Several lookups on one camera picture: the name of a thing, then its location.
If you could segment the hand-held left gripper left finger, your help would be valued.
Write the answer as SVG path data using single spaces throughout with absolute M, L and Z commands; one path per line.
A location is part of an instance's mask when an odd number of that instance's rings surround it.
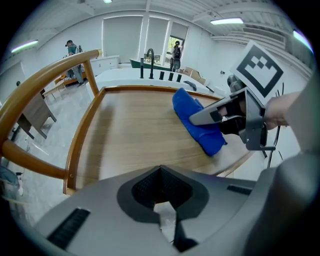
M 91 183 L 49 210 L 35 229 L 49 239 L 75 210 L 89 212 L 65 251 L 76 256 L 175 256 L 160 216 L 135 200 L 132 189 L 158 166 Z

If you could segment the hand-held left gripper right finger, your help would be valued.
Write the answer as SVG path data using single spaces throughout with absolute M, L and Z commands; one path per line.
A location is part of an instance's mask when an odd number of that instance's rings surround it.
M 245 256 L 252 225 L 238 218 L 256 183 L 160 166 L 162 191 L 176 212 L 172 244 L 160 256 Z

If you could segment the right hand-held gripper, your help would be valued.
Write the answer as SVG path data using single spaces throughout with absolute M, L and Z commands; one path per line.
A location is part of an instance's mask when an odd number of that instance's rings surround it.
M 275 150 L 274 145 L 267 145 L 265 112 L 268 101 L 276 95 L 283 81 L 284 71 L 279 62 L 251 40 L 231 65 L 230 72 L 245 88 L 192 114 L 189 122 L 194 126 L 203 126 L 246 118 L 245 129 L 240 132 L 246 148 L 249 151 Z M 245 115 L 239 106 L 239 97 L 245 97 Z

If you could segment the blue cloth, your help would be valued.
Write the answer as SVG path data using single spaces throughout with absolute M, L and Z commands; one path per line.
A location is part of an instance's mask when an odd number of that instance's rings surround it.
M 201 111 L 204 107 L 197 99 L 192 98 L 184 88 L 180 88 L 174 93 L 172 104 L 186 130 L 202 147 L 207 156 L 214 156 L 227 144 L 217 124 L 200 126 L 191 124 L 189 117 Z

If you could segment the white drawer cabinet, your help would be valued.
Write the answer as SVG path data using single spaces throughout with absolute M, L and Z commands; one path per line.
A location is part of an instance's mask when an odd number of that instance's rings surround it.
M 98 76 L 106 70 L 117 69 L 119 67 L 119 55 L 99 57 L 90 61 L 94 76 Z

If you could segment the person's right hand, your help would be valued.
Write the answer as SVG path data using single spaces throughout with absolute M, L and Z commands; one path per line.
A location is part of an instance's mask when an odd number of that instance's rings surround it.
M 264 114 L 267 130 L 273 130 L 276 127 L 290 126 L 286 120 L 286 113 L 300 94 L 300 91 L 292 92 L 281 96 L 272 97 L 268 101 Z

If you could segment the open cardboard box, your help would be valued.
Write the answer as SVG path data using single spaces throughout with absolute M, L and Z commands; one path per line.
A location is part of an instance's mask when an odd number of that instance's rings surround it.
M 178 73 L 181 73 L 181 74 L 184 74 L 186 76 L 189 76 L 189 77 L 191 77 L 192 79 L 194 79 L 195 81 L 199 82 L 202 85 L 206 84 L 206 79 L 204 77 L 202 77 L 200 75 L 200 73 L 197 70 L 193 69 L 193 68 L 185 67 L 183 69 L 179 69 Z

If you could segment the black curved faucet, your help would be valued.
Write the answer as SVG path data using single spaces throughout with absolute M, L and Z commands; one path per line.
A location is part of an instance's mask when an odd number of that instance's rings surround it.
M 154 62 L 155 62 L 155 54 L 154 50 L 152 48 L 149 48 L 146 53 L 146 57 L 151 56 L 151 64 L 150 64 L 150 74 L 149 74 L 149 79 L 153 80 L 154 79 Z

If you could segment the green bathtub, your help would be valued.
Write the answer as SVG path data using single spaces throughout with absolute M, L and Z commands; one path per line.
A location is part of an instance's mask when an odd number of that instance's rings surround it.
M 141 68 L 141 61 L 140 60 L 134 60 L 134 59 L 130 59 L 130 64 L 132 68 L 136 68 L 136 69 L 140 69 Z M 150 63 L 143 63 L 143 68 L 144 69 L 151 69 L 151 64 Z M 153 69 L 154 70 L 162 70 L 162 71 L 170 71 L 170 68 L 165 67 L 165 66 L 161 66 L 161 65 L 153 65 Z

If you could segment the short white roller blind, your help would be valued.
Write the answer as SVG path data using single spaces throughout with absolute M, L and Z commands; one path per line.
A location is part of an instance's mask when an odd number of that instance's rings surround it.
M 188 32 L 188 27 L 180 24 L 173 22 L 172 27 L 171 27 L 171 32 L 170 35 L 174 38 L 185 40 Z

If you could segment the white rectangular bathtub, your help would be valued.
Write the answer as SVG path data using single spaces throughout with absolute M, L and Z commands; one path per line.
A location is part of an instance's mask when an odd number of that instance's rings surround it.
M 110 69 L 102 72 L 95 77 L 97 88 L 100 90 L 103 87 L 117 87 L 117 86 L 159 86 L 170 88 L 184 88 L 188 92 L 196 92 L 212 96 L 214 93 L 206 86 L 192 79 L 191 77 L 182 74 L 181 81 L 176 82 L 180 73 L 174 72 L 172 81 L 169 81 L 169 71 L 164 72 L 163 80 L 159 80 L 161 70 L 155 69 L 153 71 L 153 79 L 149 79 L 150 70 L 144 69 L 144 78 L 140 78 L 139 68 L 120 68 Z M 184 81 L 190 81 L 196 85 L 197 91 L 193 89 Z

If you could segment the medium white roller blind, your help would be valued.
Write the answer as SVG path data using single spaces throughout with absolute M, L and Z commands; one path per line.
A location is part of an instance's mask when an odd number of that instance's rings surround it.
M 155 54 L 162 55 L 169 20 L 150 17 L 147 26 L 145 53 L 152 48 Z

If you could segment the white air vent grille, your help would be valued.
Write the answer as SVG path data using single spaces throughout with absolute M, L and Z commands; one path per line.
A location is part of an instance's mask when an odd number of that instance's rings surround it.
M 260 36 L 265 36 L 269 37 L 271 39 L 274 39 L 278 42 L 284 43 L 286 41 L 286 38 L 283 35 L 268 31 L 268 30 L 263 30 L 263 29 L 258 29 L 258 28 L 252 28 L 252 27 L 243 27 L 242 31 L 245 33 L 252 33 L 252 34 L 257 34 Z

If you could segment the wide white roller blind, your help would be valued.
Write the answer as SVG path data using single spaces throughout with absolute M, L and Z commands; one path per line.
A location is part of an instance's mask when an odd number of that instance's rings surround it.
M 106 56 L 118 56 L 129 63 L 139 53 L 142 16 L 118 16 L 103 20 L 102 48 Z

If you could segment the wooden bench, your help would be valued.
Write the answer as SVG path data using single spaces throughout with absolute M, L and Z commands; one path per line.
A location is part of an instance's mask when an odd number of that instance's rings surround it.
M 76 79 L 76 77 L 73 75 L 72 77 L 67 76 L 67 73 L 63 73 L 60 77 L 58 77 L 55 81 L 54 81 L 54 87 L 50 88 L 48 90 L 44 90 L 44 92 L 42 93 L 42 96 L 44 97 L 45 100 L 47 100 L 47 98 L 49 96 L 52 96 L 54 99 L 56 99 L 55 97 L 55 93 L 58 93 L 59 95 L 61 95 L 61 90 L 66 90 L 67 86 L 77 82 L 78 80 Z

